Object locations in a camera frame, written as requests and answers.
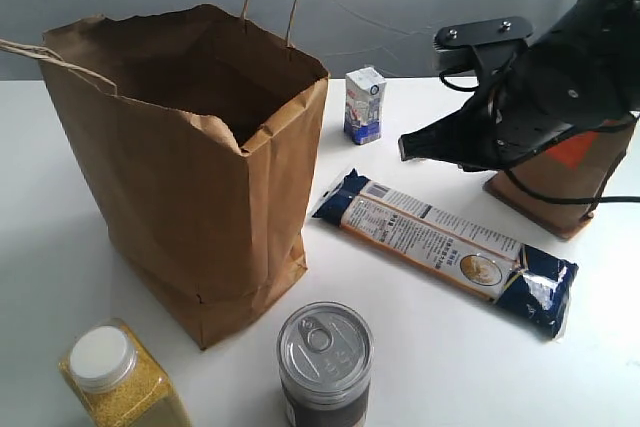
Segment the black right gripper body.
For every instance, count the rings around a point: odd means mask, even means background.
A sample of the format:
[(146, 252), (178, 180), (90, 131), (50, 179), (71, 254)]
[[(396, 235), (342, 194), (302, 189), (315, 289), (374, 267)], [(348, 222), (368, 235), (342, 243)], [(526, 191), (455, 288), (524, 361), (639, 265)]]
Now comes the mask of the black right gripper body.
[(553, 144), (629, 122), (638, 108), (638, 44), (548, 36), (483, 82), (462, 108), (462, 166), (507, 170)]

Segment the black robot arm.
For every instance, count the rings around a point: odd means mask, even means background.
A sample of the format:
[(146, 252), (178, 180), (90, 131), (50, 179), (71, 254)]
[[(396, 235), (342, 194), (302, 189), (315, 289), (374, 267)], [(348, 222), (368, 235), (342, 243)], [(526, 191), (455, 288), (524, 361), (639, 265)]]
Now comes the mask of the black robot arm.
[(589, 131), (614, 132), (639, 109), (639, 0), (577, 0), (535, 42), (523, 17), (441, 28), (442, 81), (474, 72), (457, 111), (399, 138), (402, 160), (465, 171), (515, 167)]

